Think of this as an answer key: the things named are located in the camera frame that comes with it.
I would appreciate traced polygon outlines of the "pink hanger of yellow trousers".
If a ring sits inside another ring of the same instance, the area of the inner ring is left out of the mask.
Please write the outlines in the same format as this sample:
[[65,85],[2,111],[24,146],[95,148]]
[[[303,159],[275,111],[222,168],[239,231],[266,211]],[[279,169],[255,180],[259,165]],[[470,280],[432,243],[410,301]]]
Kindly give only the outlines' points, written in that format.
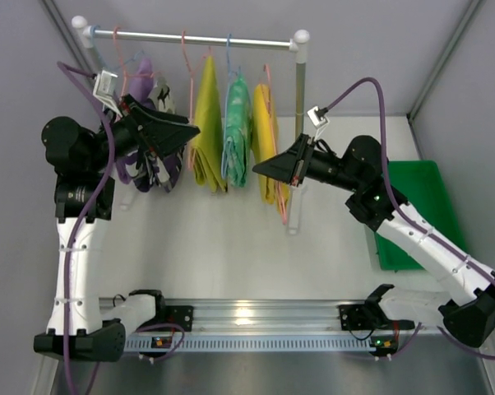
[[[269,117],[269,124],[271,130],[271,140],[273,146],[273,156],[276,156],[278,153],[278,145],[277,139],[275,137],[275,117],[273,113],[272,107],[272,93],[271,93],[271,68],[268,63],[263,65],[263,72],[266,74],[266,85],[267,85],[267,93],[264,95],[266,111]],[[288,224],[288,213],[287,213],[287,204],[285,200],[285,196],[282,193],[282,183],[279,181],[275,181],[275,200],[278,202],[278,208],[280,213],[280,218],[283,225]]]

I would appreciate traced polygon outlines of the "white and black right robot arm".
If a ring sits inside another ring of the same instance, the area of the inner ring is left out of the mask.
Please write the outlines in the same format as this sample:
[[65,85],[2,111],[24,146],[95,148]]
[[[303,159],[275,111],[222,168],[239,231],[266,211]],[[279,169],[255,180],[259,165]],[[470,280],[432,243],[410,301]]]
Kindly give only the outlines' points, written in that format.
[[349,191],[345,205],[354,219],[407,253],[441,285],[440,292],[379,286],[363,303],[374,327],[395,321],[436,326],[472,348],[494,331],[495,271],[452,244],[403,193],[386,185],[376,139],[357,136],[337,156],[323,140],[302,134],[287,151],[253,170],[289,186],[313,179]]

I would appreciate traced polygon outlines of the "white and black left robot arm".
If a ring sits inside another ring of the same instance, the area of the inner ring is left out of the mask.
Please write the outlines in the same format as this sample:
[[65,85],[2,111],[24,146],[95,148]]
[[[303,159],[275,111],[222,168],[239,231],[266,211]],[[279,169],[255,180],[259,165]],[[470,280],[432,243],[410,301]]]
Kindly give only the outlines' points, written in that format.
[[115,362],[127,337],[140,326],[164,318],[159,290],[133,291],[104,314],[99,306],[99,256],[112,219],[115,181],[109,166],[142,149],[163,159],[200,132],[183,116],[148,109],[125,95],[119,120],[100,132],[67,116],[51,119],[41,140],[46,161],[57,175],[54,191],[59,263],[53,311],[35,352],[55,359]]

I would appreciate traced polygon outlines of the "pink hanger of olive trousers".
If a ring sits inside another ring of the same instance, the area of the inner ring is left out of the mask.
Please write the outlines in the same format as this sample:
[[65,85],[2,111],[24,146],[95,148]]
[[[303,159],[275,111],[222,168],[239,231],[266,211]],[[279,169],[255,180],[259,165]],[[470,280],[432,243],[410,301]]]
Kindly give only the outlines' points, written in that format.
[[187,73],[189,76],[189,95],[188,95],[188,104],[189,104],[189,115],[188,120],[190,124],[194,124],[194,91],[195,91],[195,76],[199,69],[204,66],[204,63],[208,57],[212,55],[211,46],[208,47],[207,51],[201,56],[198,64],[193,67],[190,61],[190,58],[187,53],[186,46],[186,30],[183,30],[181,37],[181,47],[183,51],[183,57],[187,69]]

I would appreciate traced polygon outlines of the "camouflage trousers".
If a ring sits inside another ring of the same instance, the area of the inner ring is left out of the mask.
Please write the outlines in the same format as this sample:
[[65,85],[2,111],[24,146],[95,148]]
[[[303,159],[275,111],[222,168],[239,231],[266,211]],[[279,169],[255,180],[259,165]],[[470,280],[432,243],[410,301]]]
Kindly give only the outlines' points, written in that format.
[[[170,114],[177,112],[174,99],[171,96],[171,89],[165,79],[153,88],[149,98],[155,105],[156,110]],[[169,193],[174,188],[182,169],[183,151],[184,148],[170,156],[166,156],[163,160],[138,151],[139,163],[144,165],[144,170],[147,170],[147,181],[150,187],[147,192],[153,187],[160,187]]]

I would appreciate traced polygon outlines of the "olive yellow trousers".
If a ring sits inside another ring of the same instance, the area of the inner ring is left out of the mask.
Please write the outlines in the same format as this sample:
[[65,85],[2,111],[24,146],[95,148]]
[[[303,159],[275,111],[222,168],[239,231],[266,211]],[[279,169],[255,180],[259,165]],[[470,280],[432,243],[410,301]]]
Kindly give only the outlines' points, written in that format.
[[207,185],[212,193],[227,191],[222,177],[222,113],[215,72],[215,60],[206,58],[197,95],[194,125],[200,130],[190,141],[189,165],[198,185]]

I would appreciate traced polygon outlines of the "purple trousers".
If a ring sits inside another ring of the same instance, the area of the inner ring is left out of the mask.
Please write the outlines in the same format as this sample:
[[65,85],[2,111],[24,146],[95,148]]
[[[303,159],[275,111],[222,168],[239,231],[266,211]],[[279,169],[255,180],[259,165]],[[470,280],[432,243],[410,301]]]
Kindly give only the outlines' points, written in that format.
[[[139,63],[136,77],[127,79],[123,95],[130,94],[141,105],[148,109],[155,109],[155,105],[149,98],[154,85],[152,62],[149,58],[143,58]],[[134,151],[122,160],[118,160],[116,164],[118,177],[124,184],[133,182],[138,190],[147,192],[150,188],[147,181],[147,170],[144,170],[144,165],[139,163],[138,156],[139,152]]]

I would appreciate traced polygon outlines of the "pink hanger of purple trousers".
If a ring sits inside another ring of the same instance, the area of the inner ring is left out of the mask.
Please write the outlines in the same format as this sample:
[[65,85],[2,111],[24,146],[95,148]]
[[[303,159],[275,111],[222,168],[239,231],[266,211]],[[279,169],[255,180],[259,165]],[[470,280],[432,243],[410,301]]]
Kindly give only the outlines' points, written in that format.
[[120,27],[112,31],[112,41],[118,56],[118,68],[123,77],[120,96],[131,95],[136,101],[144,102],[153,88],[164,79],[163,73],[154,67],[152,58],[143,51],[135,53],[131,58],[123,57],[123,49],[119,43]]

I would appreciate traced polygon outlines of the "green tie-dye trousers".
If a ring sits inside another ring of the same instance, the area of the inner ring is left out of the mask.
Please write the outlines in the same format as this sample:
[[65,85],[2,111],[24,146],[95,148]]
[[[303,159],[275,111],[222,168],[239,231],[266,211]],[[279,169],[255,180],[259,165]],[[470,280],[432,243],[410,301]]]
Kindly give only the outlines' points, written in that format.
[[234,188],[247,183],[251,148],[251,101],[244,75],[239,72],[229,84],[225,100],[221,176]]

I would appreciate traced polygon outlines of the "empty light blue hanger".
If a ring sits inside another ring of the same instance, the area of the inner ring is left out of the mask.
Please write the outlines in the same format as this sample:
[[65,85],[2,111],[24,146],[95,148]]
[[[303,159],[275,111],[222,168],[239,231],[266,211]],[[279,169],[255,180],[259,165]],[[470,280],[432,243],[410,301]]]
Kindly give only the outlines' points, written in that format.
[[143,49],[135,53],[125,52],[123,47],[113,42],[113,36],[108,38],[99,38],[96,35],[102,28],[99,25],[90,26],[88,29],[90,42],[92,44],[93,59],[99,63],[99,66],[110,70],[111,72],[122,72],[124,69],[132,71],[135,64],[138,64],[146,53]]

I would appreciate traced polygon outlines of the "silver clothes rack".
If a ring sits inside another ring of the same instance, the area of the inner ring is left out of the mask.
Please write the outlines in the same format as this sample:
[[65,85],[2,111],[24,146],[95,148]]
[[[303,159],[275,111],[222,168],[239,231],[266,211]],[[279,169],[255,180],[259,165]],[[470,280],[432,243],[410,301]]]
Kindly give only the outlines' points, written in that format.
[[[71,20],[72,28],[76,31],[76,35],[83,45],[85,51],[89,53],[91,60],[100,69],[99,63],[93,59],[92,44],[88,29],[89,22],[83,16],[74,16]],[[99,38],[108,38],[112,34],[112,30],[100,30],[96,35]],[[166,35],[159,33],[142,33],[121,30],[118,33],[120,40],[158,42],[167,44],[181,44],[182,35]],[[294,37],[288,42],[262,39],[235,39],[235,38],[219,38],[186,35],[186,44],[190,45],[206,45],[207,47],[226,47],[227,51],[230,48],[243,49],[269,49],[269,50],[284,50],[294,53],[295,56],[295,74],[296,74],[296,105],[295,105],[295,136],[304,130],[304,100],[306,86],[306,64],[308,60],[308,43],[310,34],[306,30],[297,30]],[[286,230],[289,235],[297,235],[299,233],[301,210],[303,195],[306,193],[306,187],[292,187],[291,201],[287,206],[288,224]]]

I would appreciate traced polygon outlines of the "green plastic bin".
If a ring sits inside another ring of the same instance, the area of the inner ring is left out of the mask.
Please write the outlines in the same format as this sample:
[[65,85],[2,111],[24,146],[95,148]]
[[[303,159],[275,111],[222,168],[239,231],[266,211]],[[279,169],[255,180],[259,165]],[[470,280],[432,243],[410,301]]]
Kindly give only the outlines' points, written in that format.
[[[391,161],[391,186],[415,206],[418,213],[443,236],[463,251],[467,250],[456,214],[436,162],[431,160]],[[422,267],[414,259],[379,235],[374,236],[380,268],[383,271],[412,271]]]

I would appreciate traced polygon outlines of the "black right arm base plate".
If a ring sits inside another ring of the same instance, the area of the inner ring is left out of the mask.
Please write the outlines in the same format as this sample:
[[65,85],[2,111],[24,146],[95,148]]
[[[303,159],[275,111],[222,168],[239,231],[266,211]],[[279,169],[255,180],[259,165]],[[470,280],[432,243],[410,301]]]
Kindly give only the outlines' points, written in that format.
[[347,332],[415,329],[413,321],[389,319],[379,308],[369,307],[364,303],[342,304],[338,310],[341,328]]

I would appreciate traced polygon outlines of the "aluminium mounting rail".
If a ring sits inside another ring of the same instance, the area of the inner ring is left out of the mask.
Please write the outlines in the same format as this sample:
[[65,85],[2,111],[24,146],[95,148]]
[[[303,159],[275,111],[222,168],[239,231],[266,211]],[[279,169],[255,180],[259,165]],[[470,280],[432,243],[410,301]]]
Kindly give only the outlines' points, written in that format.
[[411,330],[347,332],[338,307],[358,304],[340,300],[167,300],[192,305],[192,330],[175,323],[147,325],[124,342],[126,353],[155,358],[182,352],[356,352],[376,359],[405,347]]

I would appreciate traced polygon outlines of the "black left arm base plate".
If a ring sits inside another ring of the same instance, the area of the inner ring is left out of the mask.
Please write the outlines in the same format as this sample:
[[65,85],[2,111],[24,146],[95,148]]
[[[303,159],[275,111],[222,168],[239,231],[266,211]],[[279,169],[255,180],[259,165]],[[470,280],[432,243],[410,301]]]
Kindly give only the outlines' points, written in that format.
[[175,323],[185,332],[192,330],[194,307],[192,305],[169,305],[164,306],[147,325],[160,323]]

